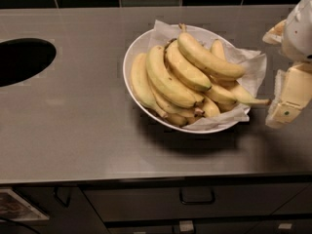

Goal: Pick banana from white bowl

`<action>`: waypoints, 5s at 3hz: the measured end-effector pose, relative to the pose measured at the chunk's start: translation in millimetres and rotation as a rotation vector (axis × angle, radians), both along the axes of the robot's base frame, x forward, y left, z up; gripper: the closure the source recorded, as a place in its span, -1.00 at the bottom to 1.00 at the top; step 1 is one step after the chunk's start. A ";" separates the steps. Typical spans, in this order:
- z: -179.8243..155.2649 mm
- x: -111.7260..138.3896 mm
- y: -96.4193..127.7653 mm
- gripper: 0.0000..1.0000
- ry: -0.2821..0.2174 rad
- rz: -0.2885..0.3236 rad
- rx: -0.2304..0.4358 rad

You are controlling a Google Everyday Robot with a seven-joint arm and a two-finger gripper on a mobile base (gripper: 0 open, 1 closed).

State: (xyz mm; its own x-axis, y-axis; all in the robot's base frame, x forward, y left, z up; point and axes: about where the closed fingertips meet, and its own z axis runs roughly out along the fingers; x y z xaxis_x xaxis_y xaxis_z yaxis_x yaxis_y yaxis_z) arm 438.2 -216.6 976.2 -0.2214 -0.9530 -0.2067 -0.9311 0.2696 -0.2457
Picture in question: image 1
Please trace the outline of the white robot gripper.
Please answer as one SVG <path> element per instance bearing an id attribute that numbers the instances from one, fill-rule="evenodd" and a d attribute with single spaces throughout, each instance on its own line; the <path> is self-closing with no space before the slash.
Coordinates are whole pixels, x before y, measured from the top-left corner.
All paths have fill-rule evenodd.
<path id="1" fill-rule="evenodd" d="M 278 45 L 282 53 L 296 62 L 287 71 L 278 70 L 274 99 L 265 124 L 279 129 L 291 123 L 312 99 L 312 0 L 300 0 L 286 20 L 270 28 L 262 41 Z"/>

